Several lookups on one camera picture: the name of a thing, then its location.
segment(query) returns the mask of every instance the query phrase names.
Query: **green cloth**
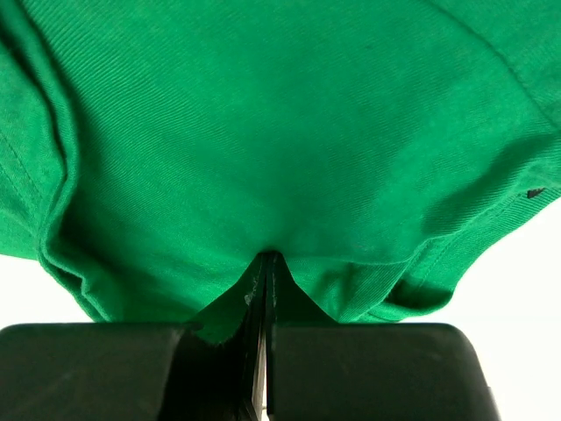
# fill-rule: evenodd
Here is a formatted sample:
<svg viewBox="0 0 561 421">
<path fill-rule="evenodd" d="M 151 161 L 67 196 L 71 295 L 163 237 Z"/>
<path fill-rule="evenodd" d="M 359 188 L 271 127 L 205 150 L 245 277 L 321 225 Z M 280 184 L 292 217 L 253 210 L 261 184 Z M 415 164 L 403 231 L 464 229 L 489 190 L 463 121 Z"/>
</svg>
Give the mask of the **green cloth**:
<svg viewBox="0 0 561 421">
<path fill-rule="evenodd" d="M 559 0 L 3 0 L 0 253 L 94 320 L 190 318 L 267 250 L 400 320 L 561 196 L 560 127 Z"/>
</svg>

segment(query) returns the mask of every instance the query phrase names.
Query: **ribbed fabric texture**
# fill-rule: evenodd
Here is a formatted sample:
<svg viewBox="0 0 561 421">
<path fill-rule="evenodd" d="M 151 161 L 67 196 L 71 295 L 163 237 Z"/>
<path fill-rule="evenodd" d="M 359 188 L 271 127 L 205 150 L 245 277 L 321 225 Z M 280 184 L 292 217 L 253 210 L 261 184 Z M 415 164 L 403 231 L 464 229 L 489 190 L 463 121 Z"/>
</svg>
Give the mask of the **ribbed fabric texture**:
<svg viewBox="0 0 561 421">
<path fill-rule="evenodd" d="M 0 253 L 95 320 L 186 320 L 277 250 L 397 321 L 561 196 L 560 127 L 558 0 L 4 0 Z"/>
</svg>

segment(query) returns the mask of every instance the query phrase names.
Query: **green garment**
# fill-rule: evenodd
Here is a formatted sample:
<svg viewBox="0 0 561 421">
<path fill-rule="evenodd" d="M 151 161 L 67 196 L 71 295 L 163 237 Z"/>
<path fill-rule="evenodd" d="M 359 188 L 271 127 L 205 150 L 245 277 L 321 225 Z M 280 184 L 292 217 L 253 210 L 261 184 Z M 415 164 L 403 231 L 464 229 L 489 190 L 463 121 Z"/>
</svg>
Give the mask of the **green garment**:
<svg viewBox="0 0 561 421">
<path fill-rule="evenodd" d="M 3 0 L 0 253 L 94 320 L 186 320 L 277 250 L 396 321 L 561 196 L 560 127 L 559 0 Z"/>
</svg>

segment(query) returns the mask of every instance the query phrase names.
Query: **white background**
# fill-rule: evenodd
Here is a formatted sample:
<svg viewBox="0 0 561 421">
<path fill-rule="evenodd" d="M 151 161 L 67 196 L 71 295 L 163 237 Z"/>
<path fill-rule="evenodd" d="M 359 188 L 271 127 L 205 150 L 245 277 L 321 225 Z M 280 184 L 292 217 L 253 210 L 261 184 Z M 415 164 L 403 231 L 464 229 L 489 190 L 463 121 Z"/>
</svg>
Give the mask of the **white background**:
<svg viewBox="0 0 561 421">
<path fill-rule="evenodd" d="M 425 318 L 460 328 L 478 351 L 503 421 L 561 420 L 561 201 L 489 249 L 452 302 Z M 0 328 L 87 322 L 35 261 L 0 256 Z"/>
</svg>

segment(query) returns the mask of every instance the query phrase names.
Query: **small black tag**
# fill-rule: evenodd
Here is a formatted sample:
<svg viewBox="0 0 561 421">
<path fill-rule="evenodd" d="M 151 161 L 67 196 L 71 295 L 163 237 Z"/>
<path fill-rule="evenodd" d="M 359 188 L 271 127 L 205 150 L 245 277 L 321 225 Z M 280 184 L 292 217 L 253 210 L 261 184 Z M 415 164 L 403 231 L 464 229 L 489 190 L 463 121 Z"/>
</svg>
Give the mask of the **small black tag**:
<svg viewBox="0 0 561 421">
<path fill-rule="evenodd" d="M 528 190 L 528 194 L 526 195 L 526 197 L 528 199 L 532 199 L 536 196 L 538 196 L 540 193 L 542 193 L 545 189 L 533 189 L 533 190 Z"/>
</svg>

